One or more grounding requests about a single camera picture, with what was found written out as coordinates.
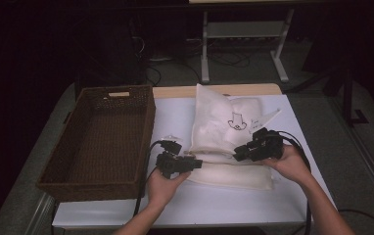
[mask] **metal stand leg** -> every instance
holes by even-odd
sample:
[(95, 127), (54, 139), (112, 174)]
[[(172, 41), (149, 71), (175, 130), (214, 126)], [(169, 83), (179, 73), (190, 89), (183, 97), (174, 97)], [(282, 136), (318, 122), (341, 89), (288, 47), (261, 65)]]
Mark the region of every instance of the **metal stand leg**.
[(203, 15), (203, 54), (202, 54), (202, 83), (209, 83), (208, 64), (208, 12)]
[(288, 93), (298, 93), (300, 91), (303, 91), (304, 89), (306, 89), (310, 85), (320, 81), (321, 79), (327, 78), (327, 77), (333, 75), (334, 73), (338, 72), (339, 70), (342, 69), (341, 66), (342, 66), (341, 64), (333, 66), (333, 67), (329, 68), (328, 70), (326, 70), (326, 71), (324, 71), (324, 72), (304, 81), (303, 83), (297, 85), (296, 87), (285, 90), (284, 93), (286, 93), (286, 94), (288, 94)]
[(368, 123), (366, 116), (361, 110), (354, 110), (357, 118), (351, 117), (351, 98), (352, 98), (352, 74), (351, 69), (347, 69), (347, 75), (344, 81), (344, 94), (343, 94), (343, 117), (350, 127), (358, 123)]
[(284, 25), (282, 26), (278, 47), (276, 48), (276, 50), (270, 52), (270, 55), (273, 60), (273, 64), (275, 65), (276, 70), (278, 71), (278, 74), (279, 74), (279, 78), (281, 79), (282, 82), (289, 81), (288, 75), (285, 72), (284, 67), (282, 66), (280, 56), (281, 56), (282, 48), (284, 47), (285, 39), (287, 38), (287, 34), (288, 34), (288, 30), (291, 25), (293, 14), (294, 14), (294, 9), (290, 9), (288, 11), (287, 18), (284, 21)]

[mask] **forearm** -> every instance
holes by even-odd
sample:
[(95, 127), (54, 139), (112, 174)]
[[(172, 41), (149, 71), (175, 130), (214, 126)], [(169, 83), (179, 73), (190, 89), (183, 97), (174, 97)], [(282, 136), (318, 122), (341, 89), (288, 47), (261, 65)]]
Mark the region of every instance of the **forearm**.
[(320, 234), (354, 234), (313, 176), (300, 185)]
[(151, 226), (163, 212), (164, 207), (155, 207), (148, 205), (137, 215), (125, 223), (122, 228), (117, 230), (114, 235), (141, 235), (147, 234)]

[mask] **table leg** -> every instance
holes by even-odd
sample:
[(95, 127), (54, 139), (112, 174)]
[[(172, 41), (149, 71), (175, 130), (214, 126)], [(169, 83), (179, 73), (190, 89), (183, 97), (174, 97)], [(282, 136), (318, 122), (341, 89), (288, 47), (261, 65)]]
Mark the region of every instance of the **table leg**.
[(293, 14), (294, 14), (294, 9), (290, 9), (288, 11), (287, 18), (284, 21), (284, 24), (282, 26), (281, 34), (279, 36), (278, 47), (276, 48), (276, 50), (272, 50), (270, 52), (270, 55), (271, 55), (272, 60), (273, 60), (273, 64), (275, 65), (276, 70), (278, 71), (278, 74), (279, 74), (279, 78), (281, 79), (282, 82), (288, 82), (289, 81), (288, 75), (285, 72), (284, 67), (282, 66), (280, 56), (281, 56), (282, 48), (284, 47), (285, 40), (287, 38), (287, 34), (288, 34), (288, 30), (289, 30), (290, 25), (291, 25), (291, 20), (292, 20)]
[(208, 12), (203, 15), (203, 54), (202, 54), (202, 83), (209, 83), (208, 63)]

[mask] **drawing on cloth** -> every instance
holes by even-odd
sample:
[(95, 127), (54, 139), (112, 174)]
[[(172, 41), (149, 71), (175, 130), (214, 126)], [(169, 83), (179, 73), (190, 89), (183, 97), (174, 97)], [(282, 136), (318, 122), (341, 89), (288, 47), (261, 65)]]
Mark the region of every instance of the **drawing on cloth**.
[(233, 119), (227, 121), (229, 122), (230, 127), (235, 130), (244, 130), (247, 126), (245, 122), (243, 122), (243, 118), (241, 114), (236, 114), (232, 112)]

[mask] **basket handle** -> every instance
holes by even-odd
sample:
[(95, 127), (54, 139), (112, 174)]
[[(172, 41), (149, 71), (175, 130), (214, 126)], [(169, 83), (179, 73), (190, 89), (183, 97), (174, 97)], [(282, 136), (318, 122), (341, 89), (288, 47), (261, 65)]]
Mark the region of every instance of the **basket handle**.
[(121, 92), (109, 92), (107, 97), (110, 99), (115, 98), (129, 98), (131, 97), (131, 93), (129, 91), (121, 91)]

